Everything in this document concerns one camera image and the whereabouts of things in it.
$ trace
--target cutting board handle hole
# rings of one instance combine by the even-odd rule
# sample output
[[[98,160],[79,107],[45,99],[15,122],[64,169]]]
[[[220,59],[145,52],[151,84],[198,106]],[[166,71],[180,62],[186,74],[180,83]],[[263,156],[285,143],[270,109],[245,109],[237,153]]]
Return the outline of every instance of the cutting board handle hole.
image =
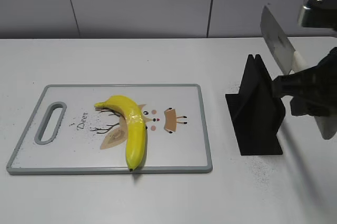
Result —
[[[37,144],[45,145],[55,139],[66,108],[63,102],[55,102],[48,106],[34,138]]]

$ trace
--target cutting board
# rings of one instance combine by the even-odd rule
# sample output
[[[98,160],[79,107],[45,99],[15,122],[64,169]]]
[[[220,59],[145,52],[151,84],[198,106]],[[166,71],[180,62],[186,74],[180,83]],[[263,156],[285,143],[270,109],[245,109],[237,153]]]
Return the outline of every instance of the cutting board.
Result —
[[[212,170],[200,86],[141,84],[46,86],[7,171],[13,175],[130,173],[124,118],[94,107],[112,95],[134,100],[146,121],[146,155],[134,173]]]

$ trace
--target knife handle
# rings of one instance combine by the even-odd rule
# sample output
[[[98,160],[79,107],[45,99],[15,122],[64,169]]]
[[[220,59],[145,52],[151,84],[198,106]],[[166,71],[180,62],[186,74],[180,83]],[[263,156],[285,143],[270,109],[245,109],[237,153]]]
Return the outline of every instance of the knife handle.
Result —
[[[297,73],[302,70],[306,70],[308,68],[308,65],[303,58],[303,56],[300,54],[299,51],[295,51],[293,55],[293,63],[291,66],[291,69]]]

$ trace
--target deer ear drawing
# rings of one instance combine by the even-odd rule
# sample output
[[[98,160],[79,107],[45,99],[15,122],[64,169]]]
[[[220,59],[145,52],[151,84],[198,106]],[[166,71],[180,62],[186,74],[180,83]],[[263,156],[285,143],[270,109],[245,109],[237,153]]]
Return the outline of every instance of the deer ear drawing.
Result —
[[[144,106],[146,106],[146,104],[139,104],[139,105],[138,105],[138,107],[139,107],[140,109],[142,109]]]
[[[104,138],[102,142],[101,149],[109,149],[114,146],[117,146],[127,139],[127,131],[124,131],[123,128],[116,128]]]

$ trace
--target black stand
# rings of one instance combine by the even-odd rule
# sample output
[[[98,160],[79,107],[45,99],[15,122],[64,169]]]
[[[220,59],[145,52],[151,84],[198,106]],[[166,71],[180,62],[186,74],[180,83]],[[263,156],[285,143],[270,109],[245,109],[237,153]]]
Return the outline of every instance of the black stand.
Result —
[[[285,116],[260,55],[249,55],[238,94],[226,94],[241,155],[282,154],[276,133]]]

